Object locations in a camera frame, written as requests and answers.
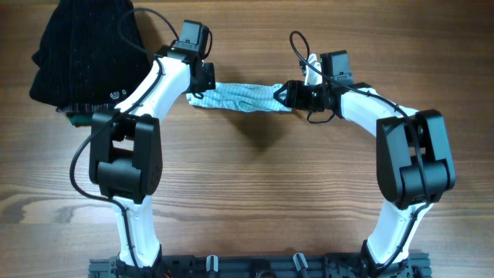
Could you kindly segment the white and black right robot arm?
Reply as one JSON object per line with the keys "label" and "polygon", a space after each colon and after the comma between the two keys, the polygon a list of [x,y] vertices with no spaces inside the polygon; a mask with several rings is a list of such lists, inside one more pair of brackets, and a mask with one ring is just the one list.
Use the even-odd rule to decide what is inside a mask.
{"label": "white and black right robot arm", "polygon": [[455,185],[455,168],[443,116],[402,107],[366,83],[355,83],[347,51],[302,58],[305,80],[274,92],[283,106],[309,113],[331,111],[376,139],[377,183],[384,197],[374,231],[360,251],[361,275],[402,271],[421,219]]}

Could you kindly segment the light blue striped cloth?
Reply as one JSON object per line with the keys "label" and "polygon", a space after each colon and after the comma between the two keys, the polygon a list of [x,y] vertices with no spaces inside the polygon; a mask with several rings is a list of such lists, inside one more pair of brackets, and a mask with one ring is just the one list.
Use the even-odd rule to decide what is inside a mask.
{"label": "light blue striped cloth", "polygon": [[201,99],[192,93],[186,99],[194,107],[210,109],[234,110],[243,113],[251,112],[287,112],[292,109],[285,107],[273,98],[273,94],[282,87],[280,83],[272,86],[248,83],[215,84],[213,90],[207,90]]}

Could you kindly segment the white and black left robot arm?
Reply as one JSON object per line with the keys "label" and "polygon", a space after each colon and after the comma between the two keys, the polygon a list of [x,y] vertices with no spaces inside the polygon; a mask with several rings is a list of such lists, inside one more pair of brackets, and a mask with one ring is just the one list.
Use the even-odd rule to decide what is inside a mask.
{"label": "white and black left robot arm", "polygon": [[184,21],[179,38],[158,51],[132,95],[93,115],[89,176],[117,214],[121,247],[111,260],[117,276],[165,274],[151,197],[163,168],[160,125],[180,95],[201,99],[215,88],[214,66],[206,62],[211,46],[206,25]]}

